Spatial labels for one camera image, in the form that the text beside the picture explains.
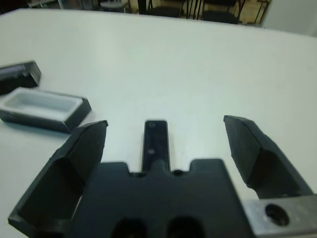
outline table surface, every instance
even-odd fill
[[[317,39],[130,14],[25,9],[0,16],[0,65],[35,60],[40,89],[87,97],[108,120],[103,162],[141,167],[144,122],[168,121],[172,169],[222,158],[241,199],[257,198],[231,158],[224,115],[254,120],[317,191]],[[0,237],[66,134],[0,122]]]

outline hole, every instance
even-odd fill
[[[154,149],[148,149],[148,154],[152,155],[155,153],[155,150]]]
[[[184,171],[181,171],[181,170],[174,170],[172,173],[173,173],[175,176],[182,176],[182,175],[185,174],[185,172],[184,172]]]
[[[139,219],[123,219],[114,228],[111,238],[146,238],[146,229]]]
[[[168,226],[167,238],[204,238],[204,232],[198,220],[177,217]]]
[[[143,177],[145,177],[147,174],[141,172],[141,173],[130,173],[130,175],[131,175],[132,177],[135,177],[135,178],[143,178]]]
[[[155,127],[155,122],[151,121],[149,122],[149,128],[154,128]]]
[[[269,204],[265,208],[265,213],[270,218],[271,222],[278,226],[287,226],[289,224],[289,217],[285,210],[280,206]]]

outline chair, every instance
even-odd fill
[[[223,22],[223,23],[229,23],[229,24],[239,24],[241,11],[246,0],[242,0],[242,1],[241,0],[201,0],[201,1],[204,1],[202,20]],[[199,4],[198,13],[200,11],[201,1]],[[235,6],[237,2],[239,4],[239,12],[238,12],[238,16],[236,17],[233,13],[229,12],[229,10],[230,10],[230,7]],[[213,4],[213,5],[227,6],[228,7],[227,12],[214,11],[214,10],[205,11],[206,3]]]
[[[129,11],[131,12],[131,3],[130,0],[123,1],[123,0],[98,0],[98,4],[100,9],[103,11],[122,11],[126,13],[126,6],[128,6]]]
[[[171,6],[157,6],[153,7],[152,0],[149,0],[148,9],[146,15],[152,16],[167,16],[167,17],[181,17],[184,14],[183,6],[184,3],[187,4],[186,18],[188,18],[188,4],[189,0],[174,0],[181,3],[181,7],[171,7]]]

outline wall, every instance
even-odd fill
[[[273,0],[262,27],[317,37],[317,0]]]

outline black box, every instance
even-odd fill
[[[26,88],[15,89],[0,104],[2,121],[66,133],[71,133],[90,111],[86,98]]]
[[[35,61],[0,68],[0,95],[18,87],[34,88],[40,83],[41,71]]]

